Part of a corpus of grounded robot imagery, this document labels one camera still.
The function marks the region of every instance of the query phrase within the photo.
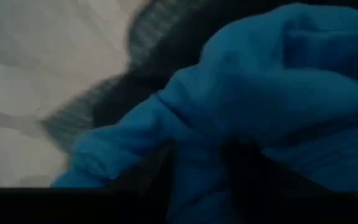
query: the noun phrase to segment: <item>blue hoodie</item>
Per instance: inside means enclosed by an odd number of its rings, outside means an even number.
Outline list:
[[[296,144],[285,139],[357,112],[358,11],[292,4],[229,24],[164,90],[117,125],[85,133],[53,187],[104,186],[174,139],[168,219],[239,223],[228,189],[186,206],[224,178],[217,153],[223,141],[256,141],[270,158],[331,190],[358,191],[358,125]]]

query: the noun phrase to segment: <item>clothing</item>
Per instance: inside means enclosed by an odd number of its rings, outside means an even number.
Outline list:
[[[288,133],[357,112],[358,11],[292,4],[220,30],[199,64],[177,71],[117,125],[84,134],[71,169],[53,186],[103,186],[174,139],[168,219],[238,223],[229,189],[211,191],[225,176],[223,141],[256,141],[270,158],[331,190],[358,191],[358,126],[274,145]],[[203,192],[210,193],[188,204]]]

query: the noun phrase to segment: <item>blue fabric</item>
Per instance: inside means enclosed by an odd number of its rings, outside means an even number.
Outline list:
[[[358,11],[292,4],[229,24],[208,41],[199,64],[177,71],[117,125],[85,133],[53,187],[100,187],[174,139],[170,221],[240,223],[227,189],[211,191],[225,175],[223,141],[255,140],[272,159],[329,189],[358,190],[358,126],[274,145],[357,112]]]

